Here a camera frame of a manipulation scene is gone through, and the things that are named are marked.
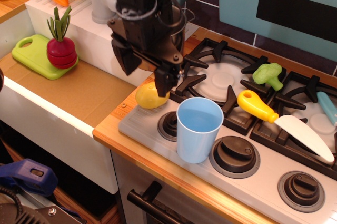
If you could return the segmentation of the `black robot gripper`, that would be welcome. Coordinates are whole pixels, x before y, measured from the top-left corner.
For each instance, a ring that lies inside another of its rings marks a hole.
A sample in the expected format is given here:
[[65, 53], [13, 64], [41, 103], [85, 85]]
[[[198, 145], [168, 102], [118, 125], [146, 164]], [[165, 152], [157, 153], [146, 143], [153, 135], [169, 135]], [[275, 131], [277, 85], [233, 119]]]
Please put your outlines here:
[[182, 55], [171, 43], [175, 0], [117, 0], [118, 19], [110, 20], [111, 45], [123, 72], [133, 73], [142, 63], [155, 75], [159, 97], [177, 86], [182, 76]]

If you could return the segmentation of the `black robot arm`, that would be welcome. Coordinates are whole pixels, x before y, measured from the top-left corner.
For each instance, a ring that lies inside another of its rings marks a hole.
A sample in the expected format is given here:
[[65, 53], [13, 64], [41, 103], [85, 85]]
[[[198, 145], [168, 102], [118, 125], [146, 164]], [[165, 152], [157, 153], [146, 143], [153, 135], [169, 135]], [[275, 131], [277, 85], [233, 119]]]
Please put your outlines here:
[[177, 0], [116, 0], [116, 13], [108, 26], [122, 70], [130, 75], [147, 64], [158, 95], [166, 96], [183, 75], [185, 13]]

